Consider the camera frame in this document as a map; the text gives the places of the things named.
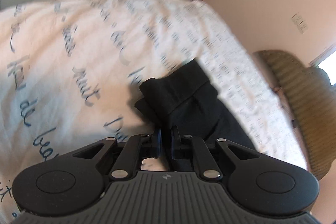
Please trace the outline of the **black pants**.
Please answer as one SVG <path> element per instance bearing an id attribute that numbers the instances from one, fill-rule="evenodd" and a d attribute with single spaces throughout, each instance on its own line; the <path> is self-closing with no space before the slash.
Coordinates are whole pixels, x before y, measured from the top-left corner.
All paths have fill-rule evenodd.
<path id="1" fill-rule="evenodd" d="M 214 145 L 218 138 L 254 149 L 240 123 L 218 98 L 218 91 L 196 60 L 139 87 L 143 98 L 135 108 L 161 130 L 163 150 L 171 151 L 172 133 L 202 138 Z"/>

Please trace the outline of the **white script-print bedspread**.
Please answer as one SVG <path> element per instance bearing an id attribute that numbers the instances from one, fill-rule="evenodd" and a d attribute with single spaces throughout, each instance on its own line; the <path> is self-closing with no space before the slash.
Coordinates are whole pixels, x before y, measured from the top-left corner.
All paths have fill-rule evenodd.
<path id="1" fill-rule="evenodd" d="M 256 149 L 308 169 L 246 49 L 210 6 L 188 0 L 46 0 L 1 11 L 1 223 L 28 166 L 152 125 L 139 85 L 197 60 Z"/>

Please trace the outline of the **window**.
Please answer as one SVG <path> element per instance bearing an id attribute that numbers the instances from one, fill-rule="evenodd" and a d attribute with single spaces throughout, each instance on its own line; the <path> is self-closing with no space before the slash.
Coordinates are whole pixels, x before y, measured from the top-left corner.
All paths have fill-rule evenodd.
<path id="1" fill-rule="evenodd" d="M 332 86 L 336 82 L 336 46 L 333 44 L 324 50 L 318 57 L 312 60 L 309 65 L 324 70 L 330 80 Z"/>

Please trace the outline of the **white wall socket plate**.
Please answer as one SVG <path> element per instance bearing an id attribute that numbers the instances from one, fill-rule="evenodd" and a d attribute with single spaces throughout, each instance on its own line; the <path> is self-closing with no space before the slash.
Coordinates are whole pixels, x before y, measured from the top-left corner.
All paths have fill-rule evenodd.
<path id="1" fill-rule="evenodd" d="M 308 25 L 306 23 L 306 20 L 301 16 L 299 12 L 297 12 L 291 17 L 291 21 L 297 27 L 300 34 L 303 34 L 304 32 L 307 31 Z"/>

